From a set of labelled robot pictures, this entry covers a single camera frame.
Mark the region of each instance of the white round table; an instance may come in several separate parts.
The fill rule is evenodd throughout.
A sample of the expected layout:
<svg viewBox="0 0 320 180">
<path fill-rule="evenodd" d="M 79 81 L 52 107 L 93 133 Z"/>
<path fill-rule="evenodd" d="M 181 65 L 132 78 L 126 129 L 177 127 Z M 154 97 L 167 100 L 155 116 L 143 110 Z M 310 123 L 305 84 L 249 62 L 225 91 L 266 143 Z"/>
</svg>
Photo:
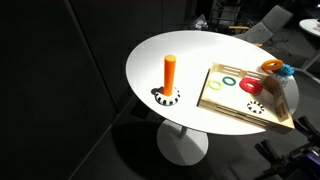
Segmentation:
<svg viewBox="0 0 320 180">
<path fill-rule="evenodd" d="M 177 57 L 174 86 L 181 98 L 173 106 L 160 105 L 152 90 L 164 84 L 164 57 Z M 197 107 L 208 70 L 213 62 L 263 72 L 260 65 L 272 55 L 243 40 L 204 31 L 160 34 L 139 44 L 128 57 L 126 74 L 137 97 L 165 117 L 157 143 L 162 154 L 177 165 L 193 165 L 207 152 L 206 133 L 245 135 L 265 131 L 260 127 Z M 289 77 L 284 88 L 290 112 L 298 105 L 299 91 Z"/>
<path fill-rule="evenodd" d="M 316 38 L 320 38 L 320 31 L 314 29 L 315 27 L 317 27 L 317 24 L 320 24 L 319 22 L 317 22 L 317 19 L 304 19 L 300 21 L 299 26 L 304 31 L 316 36 Z M 305 64 L 303 64 L 303 66 L 301 67 L 301 70 L 303 71 L 307 70 L 318 59 L 320 59 L 320 49 L 317 50 L 317 52 L 311 57 L 310 60 L 308 60 Z"/>
</svg>

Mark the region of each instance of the table top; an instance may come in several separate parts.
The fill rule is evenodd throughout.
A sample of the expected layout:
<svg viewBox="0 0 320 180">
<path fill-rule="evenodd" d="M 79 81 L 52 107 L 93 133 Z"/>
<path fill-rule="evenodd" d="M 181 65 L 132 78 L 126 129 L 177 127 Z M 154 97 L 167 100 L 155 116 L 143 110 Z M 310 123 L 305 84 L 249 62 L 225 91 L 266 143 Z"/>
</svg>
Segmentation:
<svg viewBox="0 0 320 180">
<path fill-rule="evenodd" d="M 177 58 L 174 86 L 181 98 L 173 106 L 160 105 L 152 90 L 164 84 L 164 57 Z M 263 72 L 261 64 L 274 57 L 243 40 L 205 31 L 175 31 L 160 34 L 139 44 L 129 55 L 128 82 L 149 108 L 161 116 L 191 129 L 223 135 L 244 135 L 265 131 L 244 121 L 197 107 L 212 63 Z M 284 88 L 290 113 L 297 108 L 299 91 L 292 76 Z"/>
<path fill-rule="evenodd" d="M 314 29 L 315 27 L 317 27 L 317 24 L 320 24 L 319 22 L 317 22 L 317 19 L 304 19 L 299 22 L 299 25 L 303 30 L 312 35 L 320 37 L 320 31 Z"/>
</svg>

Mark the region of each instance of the orange object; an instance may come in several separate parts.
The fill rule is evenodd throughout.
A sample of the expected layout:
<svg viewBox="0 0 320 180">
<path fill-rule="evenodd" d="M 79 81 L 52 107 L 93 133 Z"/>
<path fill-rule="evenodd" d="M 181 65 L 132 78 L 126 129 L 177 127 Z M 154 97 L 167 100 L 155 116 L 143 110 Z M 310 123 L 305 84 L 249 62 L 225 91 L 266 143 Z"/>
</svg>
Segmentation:
<svg viewBox="0 0 320 180">
<path fill-rule="evenodd" d="M 261 69 L 263 71 L 267 71 L 267 70 L 274 71 L 274 70 L 280 69 L 282 65 L 283 65 L 283 62 L 281 60 L 271 59 L 271 60 L 265 61 L 261 65 Z"/>
<path fill-rule="evenodd" d="M 176 57 L 173 55 L 164 58 L 164 88 L 163 95 L 171 96 L 173 89 L 174 70 L 176 67 Z"/>
</svg>

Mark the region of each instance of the wooden board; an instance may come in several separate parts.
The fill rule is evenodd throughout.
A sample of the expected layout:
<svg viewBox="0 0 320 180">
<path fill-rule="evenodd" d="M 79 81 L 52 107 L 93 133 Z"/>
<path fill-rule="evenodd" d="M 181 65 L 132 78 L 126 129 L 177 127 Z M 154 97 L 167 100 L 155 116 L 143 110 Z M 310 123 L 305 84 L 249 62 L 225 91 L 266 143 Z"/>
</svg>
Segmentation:
<svg viewBox="0 0 320 180">
<path fill-rule="evenodd" d="M 234 86 L 223 83 L 226 76 L 236 80 Z M 239 82 L 249 77 L 260 81 L 263 90 L 259 95 L 244 91 Z M 209 87 L 209 81 L 221 82 L 221 89 Z M 280 82 L 271 76 L 213 63 L 205 80 L 198 106 L 253 123 L 265 129 L 287 133 L 294 129 L 292 117 Z"/>
</svg>

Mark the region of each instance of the orange cylinder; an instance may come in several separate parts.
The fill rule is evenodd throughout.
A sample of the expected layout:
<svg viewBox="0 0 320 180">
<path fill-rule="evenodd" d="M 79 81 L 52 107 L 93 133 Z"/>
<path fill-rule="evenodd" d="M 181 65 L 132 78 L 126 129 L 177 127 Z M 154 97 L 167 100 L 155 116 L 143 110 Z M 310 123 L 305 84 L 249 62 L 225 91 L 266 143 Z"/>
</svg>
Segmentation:
<svg viewBox="0 0 320 180">
<path fill-rule="evenodd" d="M 173 89 L 174 70 L 176 67 L 176 57 L 173 55 L 164 58 L 164 88 L 163 95 L 171 96 Z"/>
</svg>

